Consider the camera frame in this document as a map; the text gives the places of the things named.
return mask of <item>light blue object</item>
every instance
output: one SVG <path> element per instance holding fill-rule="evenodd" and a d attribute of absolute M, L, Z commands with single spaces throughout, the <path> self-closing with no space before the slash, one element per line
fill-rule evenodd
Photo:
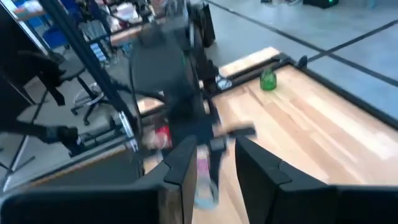
<path fill-rule="evenodd" d="M 213 195 L 212 198 L 200 198 L 198 189 L 201 187 L 209 187 Z M 210 179 L 210 177 L 198 177 L 197 179 L 197 191 L 195 192 L 194 204 L 195 208 L 212 210 L 218 205 L 219 192 L 216 184 Z"/>
<path fill-rule="evenodd" d="M 369 0 L 369 7 L 374 9 L 377 5 L 377 0 Z"/>
<path fill-rule="evenodd" d="M 102 52 L 101 47 L 97 43 L 91 44 L 90 47 L 100 62 L 106 61 L 105 54 Z"/>

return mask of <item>wooden tabletop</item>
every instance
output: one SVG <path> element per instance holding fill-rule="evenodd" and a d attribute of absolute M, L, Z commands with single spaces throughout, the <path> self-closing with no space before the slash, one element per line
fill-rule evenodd
<path fill-rule="evenodd" d="M 228 76 L 278 53 L 266 48 L 220 71 Z M 254 122 L 256 143 L 326 183 L 398 185 L 395 130 L 293 67 L 276 74 L 278 87 L 273 91 L 262 91 L 259 80 L 254 80 L 215 98 L 223 125 Z M 156 105 L 140 102 L 142 110 Z M 249 223 L 233 144 L 230 148 L 221 168 L 220 204 L 212 211 L 195 209 L 193 223 Z M 147 170 L 155 165 L 146 161 Z"/>

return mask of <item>green bottle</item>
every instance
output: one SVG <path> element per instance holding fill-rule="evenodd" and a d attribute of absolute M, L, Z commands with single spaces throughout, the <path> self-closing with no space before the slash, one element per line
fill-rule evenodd
<path fill-rule="evenodd" d="M 276 88 L 276 74 L 271 70 L 264 70 L 260 78 L 260 87 L 262 90 L 271 91 Z"/>

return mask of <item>gray floor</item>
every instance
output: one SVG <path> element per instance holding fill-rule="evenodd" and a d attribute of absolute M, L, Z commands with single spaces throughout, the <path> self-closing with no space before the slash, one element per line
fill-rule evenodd
<path fill-rule="evenodd" d="M 214 0 L 214 2 L 252 20 L 302 39 L 322 50 L 336 47 L 398 19 L 396 14 L 398 5 L 385 6 L 383 1 L 380 1 L 380 5 L 373 10 L 367 9 L 363 1 L 357 0 L 356 4 L 352 4 L 354 1 L 351 4 L 345 4 L 344 1 L 341 1 L 340 5 L 325 11 L 309 6 L 266 6 L 260 4 L 259 0 Z M 316 50 L 298 44 L 219 7 L 212 5 L 211 13 L 217 40 L 208 49 L 208 55 L 217 65 L 230 63 L 264 47 L 277 48 L 293 58 L 299 58 L 303 55 L 312 57 L 319 54 Z M 396 63 L 398 54 L 397 37 L 398 26 L 393 26 L 345 47 L 335 54 L 398 80 L 398 73 L 396 72 L 398 71 L 398 63 Z M 345 90 L 398 119 L 398 105 L 393 99 L 393 96 L 398 94 L 397 87 L 327 56 L 311 62 L 309 67 L 325 78 L 339 84 Z M 117 66 L 109 68 L 109 73 L 126 82 L 126 68 L 126 61 L 122 59 Z M 87 82 L 93 81 L 89 74 L 85 74 L 83 78 Z M 104 115 L 109 113 L 111 108 L 96 109 L 90 117 L 91 125 L 89 127 L 83 125 L 82 115 L 74 116 L 71 114 L 69 110 L 72 106 L 71 102 L 79 89 L 80 86 L 76 81 L 64 83 L 60 87 L 60 91 L 65 95 L 68 103 L 64 107 L 56 106 L 52 97 L 48 95 L 46 97 L 47 102 L 40 110 L 35 123 L 78 126 L 82 132 L 104 124 Z M 40 83 L 36 83 L 28 87 L 28 92 L 31 93 L 34 100 L 39 101 L 44 92 L 44 87 Z M 127 103 L 131 102 L 127 95 L 123 95 L 123 98 Z M 20 119 L 32 119 L 34 111 L 35 106 L 28 108 L 20 116 Z M 84 112 L 85 109 L 82 109 L 80 114 L 84 114 Z M 18 135 L 2 135 L 0 143 L 5 150 L 0 153 L 0 160 L 10 163 L 21 139 L 22 136 Z M 19 163 L 24 162 L 30 156 L 35 156 L 36 159 L 10 178 L 9 187 L 38 175 L 43 170 L 51 169 L 53 166 L 70 160 L 67 150 L 62 145 L 48 146 L 34 138 L 27 140 Z"/>

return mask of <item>black chair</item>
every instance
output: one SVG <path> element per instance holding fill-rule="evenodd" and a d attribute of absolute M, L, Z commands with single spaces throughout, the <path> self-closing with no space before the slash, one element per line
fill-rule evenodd
<path fill-rule="evenodd" d="M 83 79 L 81 78 L 81 74 L 86 70 L 86 67 L 83 65 L 79 58 L 73 58 L 71 60 L 66 60 L 59 66 L 60 70 L 65 71 L 65 73 L 60 77 L 61 82 L 72 81 L 73 79 L 77 79 L 80 85 L 83 87 L 74 97 L 73 104 L 74 107 L 70 109 L 70 111 L 77 115 L 77 110 L 83 107 L 89 107 L 85 116 L 83 117 L 83 122 L 87 126 L 90 124 L 88 121 L 88 117 L 92 114 L 94 108 L 98 104 L 107 103 L 103 98 L 105 97 L 104 93 L 97 86 L 97 83 L 91 83 L 87 85 Z"/>
<path fill-rule="evenodd" d="M 78 109 L 89 106 L 83 118 L 85 125 L 90 124 L 88 117 L 93 112 L 94 107 L 100 103 L 107 103 L 107 101 L 103 99 L 104 93 L 98 88 L 96 83 L 87 85 L 81 78 L 81 74 L 86 70 L 86 67 L 78 57 L 65 60 L 58 65 L 43 54 L 20 51 L 18 55 L 21 60 L 30 62 L 30 66 L 33 70 L 36 70 L 40 81 L 45 85 L 59 106 L 65 105 L 65 99 L 56 87 L 59 87 L 65 81 L 72 81 L 74 78 L 78 80 L 83 89 L 81 89 L 73 99 L 74 107 L 71 109 L 71 112 L 77 115 Z"/>

